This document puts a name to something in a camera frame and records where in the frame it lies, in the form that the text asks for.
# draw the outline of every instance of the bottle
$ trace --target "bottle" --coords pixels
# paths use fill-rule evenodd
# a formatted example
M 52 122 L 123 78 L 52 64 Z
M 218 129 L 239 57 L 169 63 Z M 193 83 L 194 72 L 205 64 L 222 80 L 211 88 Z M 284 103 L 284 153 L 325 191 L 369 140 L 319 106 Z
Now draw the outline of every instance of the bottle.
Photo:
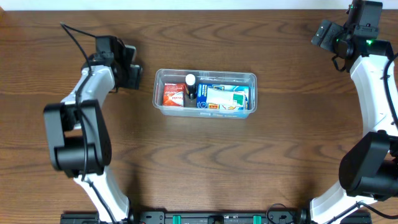
M 185 77 L 185 92 L 191 100 L 196 99 L 198 94 L 197 79 L 194 75 L 188 74 Z

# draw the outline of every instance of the white bottle cap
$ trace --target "white bottle cap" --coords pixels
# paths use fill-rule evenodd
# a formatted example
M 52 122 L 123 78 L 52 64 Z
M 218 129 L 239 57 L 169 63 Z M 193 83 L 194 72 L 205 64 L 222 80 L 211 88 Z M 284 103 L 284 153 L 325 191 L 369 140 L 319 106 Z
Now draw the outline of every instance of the white bottle cap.
M 187 85 L 192 86 L 192 85 L 195 84 L 195 82 L 196 82 L 196 78 L 195 78 L 194 75 L 188 74 L 188 75 L 185 77 L 185 83 L 186 83 Z

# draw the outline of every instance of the plastic container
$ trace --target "plastic container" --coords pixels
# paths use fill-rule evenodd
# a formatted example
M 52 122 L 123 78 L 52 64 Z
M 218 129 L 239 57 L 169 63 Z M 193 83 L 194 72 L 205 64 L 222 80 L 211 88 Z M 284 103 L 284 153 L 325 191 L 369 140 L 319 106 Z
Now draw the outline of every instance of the plastic container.
M 249 87 L 249 99 L 247 110 L 219 110 L 209 108 L 163 106 L 163 92 L 165 83 L 185 83 L 185 77 L 194 74 L 197 78 L 197 85 L 201 83 L 220 85 L 239 85 Z M 164 115 L 191 116 L 201 118 L 247 118 L 249 114 L 257 109 L 257 78 L 253 73 L 243 72 L 212 72 L 199 70 L 176 70 L 160 69 L 156 72 L 154 85 L 153 104 Z M 185 103 L 190 106 L 196 105 L 196 99 L 189 102 L 185 97 Z

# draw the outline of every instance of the wooden table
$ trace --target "wooden table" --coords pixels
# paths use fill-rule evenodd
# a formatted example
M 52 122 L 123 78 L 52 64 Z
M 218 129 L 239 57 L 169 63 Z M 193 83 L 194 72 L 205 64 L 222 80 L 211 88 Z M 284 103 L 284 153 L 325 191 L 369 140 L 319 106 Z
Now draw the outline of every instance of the wooden table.
M 397 11 L 381 35 L 398 45 Z M 355 86 L 332 54 L 311 45 L 322 19 L 344 11 L 5 12 L 0 22 L 0 222 L 58 223 L 94 210 L 83 189 L 52 169 L 42 111 L 76 85 L 84 60 L 59 25 L 115 35 L 138 50 L 139 90 L 103 105 L 111 167 L 137 209 L 301 207 L 338 180 L 362 136 Z M 93 39 L 76 34 L 88 53 Z M 252 72 L 258 109 L 248 119 L 164 116 L 152 106 L 160 68 Z M 396 199 L 378 203 L 397 213 Z M 374 222 L 393 223 L 373 214 Z

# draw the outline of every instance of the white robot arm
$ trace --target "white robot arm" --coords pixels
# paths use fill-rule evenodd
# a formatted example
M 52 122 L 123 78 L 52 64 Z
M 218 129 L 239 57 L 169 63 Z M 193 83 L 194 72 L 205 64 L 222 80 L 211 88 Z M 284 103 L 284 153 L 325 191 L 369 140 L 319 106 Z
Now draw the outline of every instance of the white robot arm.
M 361 106 L 363 119 L 363 135 L 368 132 L 377 132 L 378 130 L 387 131 L 388 135 L 398 136 L 398 131 L 394 125 L 391 111 L 386 99 L 383 84 L 383 71 L 389 59 L 386 56 L 369 55 L 368 57 L 358 57 L 350 70 L 351 78 L 354 81 L 358 91 L 359 104 Z M 388 69 L 388 85 L 394 105 L 398 104 L 398 92 L 394 80 L 394 63 Z M 343 213 L 356 202 L 372 204 L 377 202 L 373 197 L 347 196 L 347 192 L 337 181 L 322 196 L 313 199 L 310 202 L 311 219 L 319 224 L 327 223 L 333 217 Z M 353 213 L 353 209 L 346 215 L 337 219 L 339 223 L 344 217 Z
M 397 193 L 394 181 L 386 180 L 392 178 L 395 164 L 384 161 L 394 137 L 398 136 L 387 96 L 390 95 L 396 109 L 398 92 L 391 45 L 376 40 L 381 8 L 381 2 L 354 0 L 343 27 L 323 21 L 312 40 L 313 44 L 336 54 L 332 60 L 337 70 L 350 73 L 358 91 L 364 136 L 343 158 L 340 180 L 310 202 L 310 219 L 319 224 L 340 223 L 360 207 L 355 206 L 358 202 L 369 205 Z M 342 69 L 335 62 L 337 57 L 345 60 Z
M 137 88 L 142 69 L 131 65 L 135 47 L 124 45 L 112 36 L 95 39 L 97 53 L 86 58 L 76 87 L 61 103 L 45 107 L 45 127 L 54 168 L 63 170 L 83 187 L 101 221 L 116 223 L 127 220 L 129 199 L 121 192 L 109 168 L 111 145 L 101 107 L 112 89 Z M 82 129 L 82 137 L 66 138 L 63 133 L 73 129 Z

